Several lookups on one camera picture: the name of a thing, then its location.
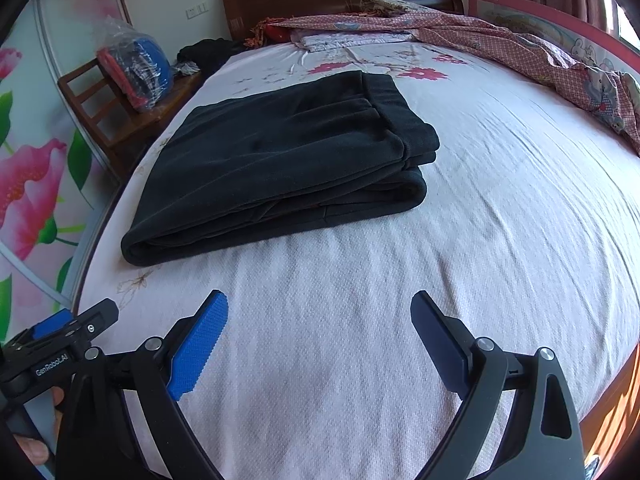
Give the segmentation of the red patterned quilt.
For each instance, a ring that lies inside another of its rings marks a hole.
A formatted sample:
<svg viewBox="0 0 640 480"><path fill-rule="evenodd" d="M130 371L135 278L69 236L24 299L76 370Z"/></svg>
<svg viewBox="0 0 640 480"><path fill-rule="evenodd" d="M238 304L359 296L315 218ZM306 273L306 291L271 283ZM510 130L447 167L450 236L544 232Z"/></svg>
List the red patterned quilt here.
<svg viewBox="0 0 640 480"><path fill-rule="evenodd" d="M487 58L549 87L624 136L633 148L639 147L638 81L630 73L585 62L533 34L406 0L360 0L357 12L264 18L244 44L251 49L264 46L269 26L311 32L410 32L424 44Z"/></svg>

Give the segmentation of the wooden chair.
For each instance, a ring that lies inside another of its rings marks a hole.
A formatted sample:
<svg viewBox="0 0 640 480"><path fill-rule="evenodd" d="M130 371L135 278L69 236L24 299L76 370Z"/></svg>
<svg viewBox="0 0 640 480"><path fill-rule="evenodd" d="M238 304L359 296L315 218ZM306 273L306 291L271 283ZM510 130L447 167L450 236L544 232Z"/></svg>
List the wooden chair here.
<svg viewBox="0 0 640 480"><path fill-rule="evenodd" d="M62 76L58 90L111 170L126 179L201 84L199 74L180 76L156 107L138 112L94 58Z"/></svg>

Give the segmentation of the plastic bag of clothes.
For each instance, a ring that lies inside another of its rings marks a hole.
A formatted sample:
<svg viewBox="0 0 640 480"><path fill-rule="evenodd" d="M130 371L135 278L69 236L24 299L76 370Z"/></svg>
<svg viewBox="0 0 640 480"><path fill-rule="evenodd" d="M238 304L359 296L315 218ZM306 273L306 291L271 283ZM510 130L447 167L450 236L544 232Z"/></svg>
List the plastic bag of clothes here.
<svg viewBox="0 0 640 480"><path fill-rule="evenodd" d="M116 18L103 23L96 59L140 113L152 110L174 83L171 65L156 40Z"/></svg>

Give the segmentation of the black Anta sports pants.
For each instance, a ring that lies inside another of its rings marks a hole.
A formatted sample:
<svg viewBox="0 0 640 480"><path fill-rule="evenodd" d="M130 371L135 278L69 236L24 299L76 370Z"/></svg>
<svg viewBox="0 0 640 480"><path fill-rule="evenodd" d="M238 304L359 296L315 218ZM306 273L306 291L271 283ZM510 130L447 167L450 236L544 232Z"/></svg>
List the black Anta sports pants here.
<svg viewBox="0 0 640 480"><path fill-rule="evenodd" d="M387 75L350 70L200 106L162 148L120 243L134 266L423 202L435 129Z"/></svg>

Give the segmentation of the red pillow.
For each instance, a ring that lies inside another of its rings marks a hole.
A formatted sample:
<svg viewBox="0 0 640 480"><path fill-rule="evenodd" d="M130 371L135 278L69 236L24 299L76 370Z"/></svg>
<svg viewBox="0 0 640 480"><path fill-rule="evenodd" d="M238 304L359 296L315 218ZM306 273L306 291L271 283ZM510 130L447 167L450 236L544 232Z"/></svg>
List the red pillow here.
<svg viewBox="0 0 640 480"><path fill-rule="evenodd" d="M264 28L265 40L268 44L286 44L291 41L292 29L268 24Z"/></svg>

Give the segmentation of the white floral bed sheet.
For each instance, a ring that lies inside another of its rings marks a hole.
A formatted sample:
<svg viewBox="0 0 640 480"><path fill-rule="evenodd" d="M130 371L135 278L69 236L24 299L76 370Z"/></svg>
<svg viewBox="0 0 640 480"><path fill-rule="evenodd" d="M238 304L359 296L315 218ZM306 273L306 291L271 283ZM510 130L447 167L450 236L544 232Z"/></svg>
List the white floral bed sheet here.
<svg viewBox="0 0 640 480"><path fill-rule="evenodd" d="M110 298L98 340L129 351L214 289L229 318L180 402L228 479L411 479L450 424L410 321L426 290L508 351L552 348L589 453L611 456L638 420L639 159L590 114L513 70L425 44L234 56L200 107L362 70L390 74L440 140L426 199L393 217L265 240L142 269L122 258L146 153L92 258L80 304Z"/></svg>

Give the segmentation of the black clothes pile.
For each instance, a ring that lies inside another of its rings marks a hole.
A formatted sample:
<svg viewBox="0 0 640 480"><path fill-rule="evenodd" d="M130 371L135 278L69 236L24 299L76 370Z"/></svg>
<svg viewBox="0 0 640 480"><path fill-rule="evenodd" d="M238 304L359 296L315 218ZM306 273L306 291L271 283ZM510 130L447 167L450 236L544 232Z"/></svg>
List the black clothes pile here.
<svg viewBox="0 0 640 480"><path fill-rule="evenodd" d="M229 58L245 50L246 47L242 40L203 39L196 44L182 48L177 53L176 61L195 64L202 77L207 79L220 70L229 61Z"/></svg>

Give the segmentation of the red framed bed guard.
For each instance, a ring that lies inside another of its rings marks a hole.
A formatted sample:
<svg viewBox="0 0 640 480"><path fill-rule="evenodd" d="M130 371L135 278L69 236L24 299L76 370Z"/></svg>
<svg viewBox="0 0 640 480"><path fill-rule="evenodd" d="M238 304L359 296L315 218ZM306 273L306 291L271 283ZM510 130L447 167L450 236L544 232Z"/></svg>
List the red framed bed guard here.
<svg viewBox="0 0 640 480"><path fill-rule="evenodd" d="M550 6L529 0L469 0L469 14L512 32L547 40L578 61L639 79L639 55L631 47Z"/></svg>

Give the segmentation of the white wall switch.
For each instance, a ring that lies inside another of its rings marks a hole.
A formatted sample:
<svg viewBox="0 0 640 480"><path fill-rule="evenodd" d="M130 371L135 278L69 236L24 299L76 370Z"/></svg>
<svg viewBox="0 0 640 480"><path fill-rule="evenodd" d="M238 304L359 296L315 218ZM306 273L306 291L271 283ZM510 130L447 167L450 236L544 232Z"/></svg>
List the white wall switch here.
<svg viewBox="0 0 640 480"><path fill-rule="evenodd" d="M192 20L192 18L196 18L197 16L204 14L208 11L208 6L206 2L202 2L197 6L192 6L192 8L186 9L186 18L188 20Z"/></svg>

